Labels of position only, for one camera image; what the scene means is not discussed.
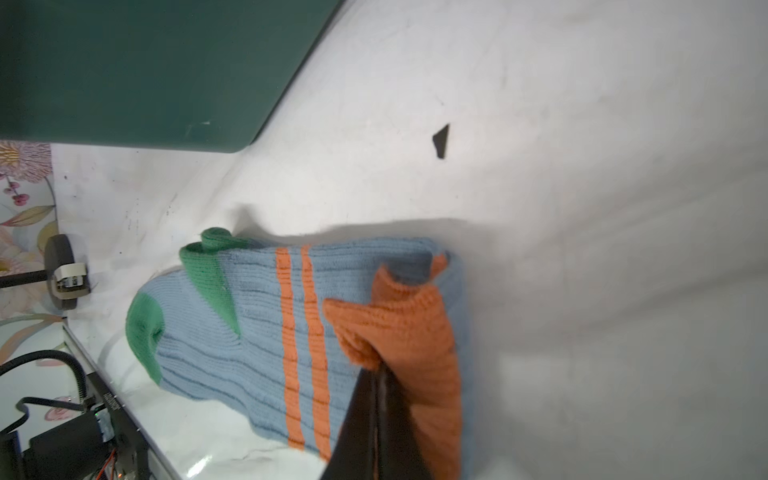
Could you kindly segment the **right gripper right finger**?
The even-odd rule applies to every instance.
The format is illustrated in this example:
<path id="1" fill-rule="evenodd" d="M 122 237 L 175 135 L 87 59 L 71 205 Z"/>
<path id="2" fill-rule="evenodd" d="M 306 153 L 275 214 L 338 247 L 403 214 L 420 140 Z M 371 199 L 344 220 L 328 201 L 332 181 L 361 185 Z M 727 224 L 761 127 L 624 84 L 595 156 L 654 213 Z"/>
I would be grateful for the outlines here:
<path id="1" fill-rule="evenodd" d="M 409 406 L 394 373 L 375 375 L 376 474 L 382 480 L 432 479 L 416 442 Z"/>

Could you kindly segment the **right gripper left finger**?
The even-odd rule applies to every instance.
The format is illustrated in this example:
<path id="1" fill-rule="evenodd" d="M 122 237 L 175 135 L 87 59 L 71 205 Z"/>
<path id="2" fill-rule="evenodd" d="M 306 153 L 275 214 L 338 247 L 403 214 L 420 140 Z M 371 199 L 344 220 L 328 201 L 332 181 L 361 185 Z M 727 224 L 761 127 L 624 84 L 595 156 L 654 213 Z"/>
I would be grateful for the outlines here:
<path id="1" fill-rule="evenodd" d="M 321 480 L 373 480 L 376 478 L 377 387 L 376 374 L 361 370 L 336 447 Z"/>

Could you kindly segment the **blue orange green sock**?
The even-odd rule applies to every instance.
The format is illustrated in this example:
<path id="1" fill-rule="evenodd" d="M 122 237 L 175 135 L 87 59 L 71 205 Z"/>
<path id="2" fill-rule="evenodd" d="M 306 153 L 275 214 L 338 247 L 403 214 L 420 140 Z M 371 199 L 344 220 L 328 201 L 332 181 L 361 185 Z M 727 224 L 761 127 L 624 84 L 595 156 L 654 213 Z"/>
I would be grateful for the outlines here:
<path id="1" fill-rule="evenodd" d="M 159 387 L 329 459 L 358 375 L 385 366 L 432 476 L 469 477 L 470 317 L 454 253 L 426 238 L 279 245 L 210 228 L 179 258 L 126 318 Z"/>

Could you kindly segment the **small black debris chip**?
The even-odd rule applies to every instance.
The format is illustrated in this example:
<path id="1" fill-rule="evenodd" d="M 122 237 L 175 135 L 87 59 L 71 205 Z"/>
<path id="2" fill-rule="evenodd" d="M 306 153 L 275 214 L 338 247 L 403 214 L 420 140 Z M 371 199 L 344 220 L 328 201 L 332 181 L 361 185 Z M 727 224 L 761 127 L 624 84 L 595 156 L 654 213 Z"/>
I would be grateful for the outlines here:
<path id="1" fill-rule="evenodd" d="M 444 125 L 438 132 L 432 136 L 432 143 L 438 159 L 444 160 L 447 152 L 450 125 Z"/>

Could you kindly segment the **small beige stapler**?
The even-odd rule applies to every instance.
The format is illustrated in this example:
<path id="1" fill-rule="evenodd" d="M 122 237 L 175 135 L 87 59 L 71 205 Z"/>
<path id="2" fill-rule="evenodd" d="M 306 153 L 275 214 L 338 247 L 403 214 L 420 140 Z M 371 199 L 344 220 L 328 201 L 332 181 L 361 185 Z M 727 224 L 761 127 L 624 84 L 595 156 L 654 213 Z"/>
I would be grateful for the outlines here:
<path id="1" fill-rule="evenodd" d="M 87 267 L 70 263 L 56 268 L 49 278 L 51 295 L 58 300 L 75 300 L 91 292 Z"/>

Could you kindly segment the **black round stand base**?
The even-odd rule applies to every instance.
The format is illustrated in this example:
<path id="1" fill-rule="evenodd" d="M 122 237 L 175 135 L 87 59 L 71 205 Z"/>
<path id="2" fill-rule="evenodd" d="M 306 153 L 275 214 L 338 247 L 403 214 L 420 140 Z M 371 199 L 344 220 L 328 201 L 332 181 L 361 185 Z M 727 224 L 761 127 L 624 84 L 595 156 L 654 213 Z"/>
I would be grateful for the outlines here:
<path id="1" fill-rule="evenodd" d="M 2 289 L 36 283 L 45 283 L 53 305 L 64 311 L 75 309 L 78 300 L 91 293 L 87 265 L 75 261 L 67 235 L 48 239 L 42 270 L 1 277 Z"/>

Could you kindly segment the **green compartment organizer tray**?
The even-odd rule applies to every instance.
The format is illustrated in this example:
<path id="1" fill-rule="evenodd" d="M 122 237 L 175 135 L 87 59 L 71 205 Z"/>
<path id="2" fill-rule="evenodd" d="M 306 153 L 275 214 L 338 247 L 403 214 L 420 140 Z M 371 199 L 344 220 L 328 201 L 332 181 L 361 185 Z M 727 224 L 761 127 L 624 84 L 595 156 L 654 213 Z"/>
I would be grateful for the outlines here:
<path id="1" fill-rule="evenodd" d="M 233 153 L 337 1 L 5 1 L 5 140 Z"/>

